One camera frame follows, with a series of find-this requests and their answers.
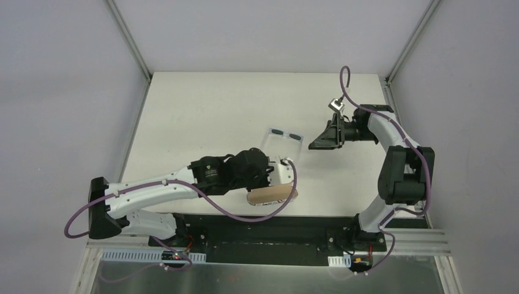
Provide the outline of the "flag print glasses case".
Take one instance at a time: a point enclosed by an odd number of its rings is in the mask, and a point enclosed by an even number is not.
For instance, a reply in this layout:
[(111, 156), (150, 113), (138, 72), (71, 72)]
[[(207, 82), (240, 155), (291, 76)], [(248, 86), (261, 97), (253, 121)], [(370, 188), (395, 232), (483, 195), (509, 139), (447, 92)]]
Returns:
[(247, 194), (247, 201), (252, 206), (281, 204), (287, 201), (292, 191), (292, 184), (258, 188)]

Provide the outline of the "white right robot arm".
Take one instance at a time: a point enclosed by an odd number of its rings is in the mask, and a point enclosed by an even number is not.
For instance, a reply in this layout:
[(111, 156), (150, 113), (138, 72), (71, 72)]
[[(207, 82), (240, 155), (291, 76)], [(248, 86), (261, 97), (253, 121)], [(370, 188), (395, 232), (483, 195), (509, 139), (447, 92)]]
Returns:
[(378, 176), (377, 196), (367, 209), (354, 216), (346, 229), (345, 239), (350, 248), (362, 251), (382, 237), (383, 228), (399, 211), (427, 198), (435, 152), (411, 140), (388, 105), (362, 104), (350, 121), (334, 114), (308, 148), (339, 149), (347, 141), (373, 141), (386, 152)]

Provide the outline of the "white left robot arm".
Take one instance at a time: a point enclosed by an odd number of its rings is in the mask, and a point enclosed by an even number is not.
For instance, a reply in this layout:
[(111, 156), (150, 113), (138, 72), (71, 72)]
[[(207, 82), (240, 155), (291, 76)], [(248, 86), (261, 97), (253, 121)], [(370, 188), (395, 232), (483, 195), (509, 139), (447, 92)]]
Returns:
[(173, 213), (147, 211), (150, 206), (202, 195), (225, 195), (231, 190), (271, 185), (277, 162), (262, 150), (251, 148), (236, 155), (205, 156), (172, 173), (132, 183), (91, 180), (89, 231), (91, 239), (108, 239), (123, 232), (147, 234), (181, 247), (187, 232)]

